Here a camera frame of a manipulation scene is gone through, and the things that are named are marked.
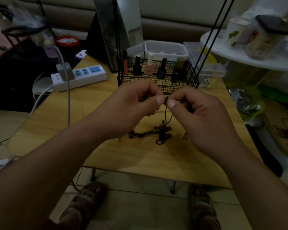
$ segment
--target sandal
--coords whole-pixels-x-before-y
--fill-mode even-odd
[[[195,229],[200,229],[201,221],[210,219],[213,220],[218,229],[221,230],[221,225],[217,219],[213,202],[200,185],[189,185],[188,205]]]
[[[92,184],[97,186],[96,189],[94,188],[95,189],[94,192],[86,189]],[[94,196],[98,188],[100,189],[100,193],[98,194],[98,198],[96,198]],[[93,215],[96,213],[97,209],[99,208],[102,201],[104,200],[104,197],[107,192],[107,188],[101,182],[91,182],[87,184],[85,187],[83,187],[80,191],[81,193],[76,194],[76,196],[72,199],[72,201],[70,202],[68,207],[65,209],[65,211],[63,211],[60,219],[62,219],[66,215],[66,213],[68,213],[69,211],[74,211],[78,214],[79,219],[80,219],[78,230],[85,230],[90,224],[90,221]],[[89,208],[88,206],[90,205],[88,205],[87,203],[84,203],[83,201],[82,202],[75,201],[78,197],[86,199],[87,201],[91,202],[92,207]]]

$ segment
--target paper cup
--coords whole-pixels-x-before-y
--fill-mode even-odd
[[[231,18],[224,32],[222,44],[228,48],[235,46],[249,24],[249,21]]]

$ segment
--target red plate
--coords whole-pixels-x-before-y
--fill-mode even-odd
[[[79,39],[72,35],[64,35],[57,37],[56,43],[63,47],[73,47],[79,43]]]

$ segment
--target power outlet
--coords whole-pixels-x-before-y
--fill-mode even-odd
[[[75,79],[69,81],[70,88],[76,88],[83,85],[92,84],[107,79],[105,70],[101,65],[73,70]],[[67,90],[67,82],[61,79],[58,73],[51,74],[51,78],[56,91]]]

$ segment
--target wire basket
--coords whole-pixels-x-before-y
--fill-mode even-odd
[[[144,70],[145,70],[147,59],[141,59],[140,65],[142,66],[142,72],[141,72],[141,75],[139,76],[133,75],[133,66],[135,65],[135,60],[136,59],[132,57],[127,58],[128,74],[124,73],[124,68],[122,68],[119,71],[118,76],[117,76],[117,82],[119,86],[123,82],[131,82],[131,81],[136,81],[140,79],[146,79],[146,77],[144,76]],[[179,80],[175,79],[174,81],[172,81],[171,80],[172,73],[173,73],[174,65],[176,62],[167,61],[166,66],[165,66],[165,69],[166,69],[165,78],[159,79],[156,75],[157,75],[158,68],[161,67],[161,62],[162,61],[159,61],[159,60],[153,61],[154,70],[153,70],[153,75],[151,79],[160,87],[160,89],[163,91],[165,95],[170,95],[171,93],[184,87],[185,85],[198,88],[199,86],[198,75],[195,73],[195,70],[192,67],[191,63],[189,63],[188,65],[185,77],[180,77]]]

